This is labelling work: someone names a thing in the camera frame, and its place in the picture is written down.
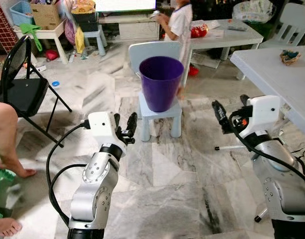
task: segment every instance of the blue bottle cap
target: blue bottle cap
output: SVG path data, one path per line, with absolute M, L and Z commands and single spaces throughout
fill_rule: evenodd
M 54 87 L 59 86 L 59 82 L 58 82 L 58 81 L 54 81 L 54 82 L 52 83 L 52 86 L 54 86 Z

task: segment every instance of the blue basket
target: blue basket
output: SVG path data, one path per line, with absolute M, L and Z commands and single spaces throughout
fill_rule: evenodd
M 32 13 L 31 6 L 26 1 L 19 1 L 9 8 L 12 14 L 13 23 L 20 26 L 22 23 L 35 24 L 33 16 L 27 16 L 25 13 Z

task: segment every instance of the black folding chair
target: black folding chair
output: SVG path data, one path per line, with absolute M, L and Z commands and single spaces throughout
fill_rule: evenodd
M 26 79 L 15 79 L 24 62 L 27 62 Z M 36 73 L 38 79 L 30 79 L 31 73 Z M 44 97 L 49 88 L 55 95 L 56 101 L 49 118 L 46 130 L 42 129 L 29 117 L 37 114 Z M 48 81 L 31 64 L 31 41 L 29 36 L 23 36 L 8 54 L 3 65 L 2 76 L 0 80 L 0 102 L 11 105 L 19 117 L 23 117 L 45 136 L 57 143 L 57 140 L 48 133 L 54 111 L 58 100 L 72 112 L 63 99 L 49 85 Z

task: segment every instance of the tv stand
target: tv stand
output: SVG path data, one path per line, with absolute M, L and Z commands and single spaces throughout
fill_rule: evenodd
M 112 14 L 100 17 L 98 22 L 103 28 L 105 24 L 118 24 L 118 34 L 114 37 L 108 36 L 107 42 L 159 40 L 160 25 L 149 16 L 150 14 Z

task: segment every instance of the white shirt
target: white shirt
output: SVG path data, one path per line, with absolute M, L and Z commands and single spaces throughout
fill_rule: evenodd
M 172 13 L 169 21 L 170 30 L 179 37 L 177 39 L 177 41 L 181 44 L 181 53 L 179 60 L 185 68 L 188 67 L 186 64 L 188 62 L 188 53 L 190 49 L 190 25 L 192 17 L 192 5 L 188 3 L 181 8 L 176 8 L 176 10 Z M 164 40 L 171 41 L 167 34 Z

